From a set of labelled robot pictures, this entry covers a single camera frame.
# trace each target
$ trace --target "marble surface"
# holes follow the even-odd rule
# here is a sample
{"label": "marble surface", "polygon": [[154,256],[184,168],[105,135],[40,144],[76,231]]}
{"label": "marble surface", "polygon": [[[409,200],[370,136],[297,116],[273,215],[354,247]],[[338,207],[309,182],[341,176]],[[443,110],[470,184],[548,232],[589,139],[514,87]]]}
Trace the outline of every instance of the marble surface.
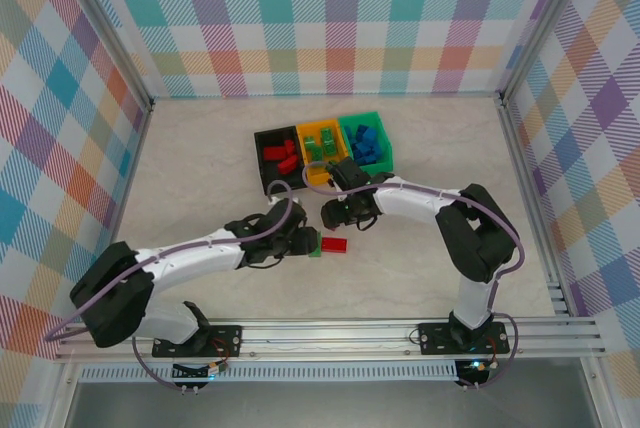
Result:
{"label": "marble surface", "polygon": [[[493,100],[301,97],[160,101],[152,117],[119,239],[132,248],[179,243],[268,207],[256,131],[377,110],[393,143],[394,172],[439,188],[487,187],[522,237],[527,261],[501,282],[495,309],[551,316],[542,267]],[[328,198],[294,192],[322,228]],[[270,270],[211,274],[161,295],[196,302],[209,317],[436,317],[452,309],[459,274],[435,225],[383,216],[365,233],[334,236],[348,253],[292,257]]]}

